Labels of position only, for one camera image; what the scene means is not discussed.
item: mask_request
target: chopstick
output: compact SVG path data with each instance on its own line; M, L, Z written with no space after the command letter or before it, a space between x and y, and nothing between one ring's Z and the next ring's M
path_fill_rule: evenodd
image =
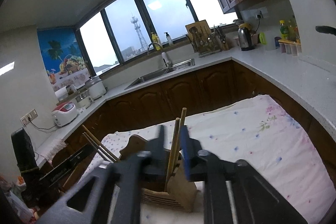
M177 144L176 144L176 150L175 150L175 156L174 156L174 165L175 166L177 164L177 160L179 159L179 153L181 150L181 145L180 145L180 132L181 132L181 127L184 125L184 120L185 120L185 116L187 114L187 108L182 108L182 113L181 113L181 119L180 119L180 124L178 127L178 133L177 133Z
M167 184L171 177L171 174L174 170L174 155L175 150L177 149L177 138L179 133L179 124L180 124L180 118L176 118L175 120L175 126L174 126L174 133L173 133L173 139L171 142L171 148L170 148L170 154L169 154L169 160L168 160L168 168L167 168L167 176L166 176L166 183L165 183L165 192L167 191Z
M93 148L97 151L97 153L103 158L103 160L108 159L110 162L116 162L105 150L103 150L101 147L99 147L91 138L89 135L87 135L86 132L83 132L83 135L89 143L93 146Z
M91 139L99 146L103 148L116 162L120 161L117 156L115 156L110 150L108 150L105 145L103 145L86 127L82 124L82 128L86 131L86 133L91 137Z

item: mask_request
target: floral cloth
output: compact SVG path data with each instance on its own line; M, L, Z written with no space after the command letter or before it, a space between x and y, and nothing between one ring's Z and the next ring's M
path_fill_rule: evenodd
M223 160L247 160L307 220L318 223L336 198L332 181L307 133L270 96L262 95L212 112L186 117L190 136ZM170 148L174 121L166 126L165 147ZM116 156L128 138L139 134L145 139L157 135L157 126L107 135L102 143ZM95 155L84 175L99 166ZM197 183L199 190L202 183ZM141 223L203 223L202 192L194 212L183 213L141 207Z

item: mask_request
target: knife block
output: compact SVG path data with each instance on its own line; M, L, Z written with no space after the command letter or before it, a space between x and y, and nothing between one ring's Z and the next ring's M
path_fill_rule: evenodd
M132 135L127 146L120 150L119 159L124 160L130 154L144 150L146 142L146 139L138 135ZM170 150L165 150L167 153L167 169ZM167 184L167 192L164 192L164 180L158 182L141 182L142 201L144 203L184 212L191 212L193 210L197 188L195 182L187 181L184 174L183 161L181 159L182 156L179 154L179 160Z

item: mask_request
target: window sill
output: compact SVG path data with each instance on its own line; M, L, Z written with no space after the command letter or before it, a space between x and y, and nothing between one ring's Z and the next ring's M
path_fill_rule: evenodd
M229 25L220 26L220 28L223 30L224 33L238 31L238 26L234 23L229 24ZM169 52L169 51L174 50L176 48L188 45L188 44L190 44L190 42L186 37L178 37L176 39L173 39L173 44L174 45L169 45L168 43L163 44L164 51ZM161 54L160 51L156 51L155 49L151 49L149 51L149 55L147 54L147 52L139 54L138 56L133 57L133 58L125 61L123 65L117 65L117 66L113 67L112 69L102 73L101 75L99 75L99 77L100 77L100 79L105 80L105 79L109 78L110 76L112 76L116 73L122 72L123 70L126 70L129 67L132 67L136 64L139 64L139 63L141 63L145 60L148 60L148 59L150 59L154 56L160 55L160 54Z

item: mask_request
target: electric kettle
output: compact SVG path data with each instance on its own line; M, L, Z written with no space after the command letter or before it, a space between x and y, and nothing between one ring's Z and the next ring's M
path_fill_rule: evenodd
M254 49L254 45L252 43L251 34L247 27L245 27L243 24L239 26L238 30L238 39L240 48L242 51L250 51Z

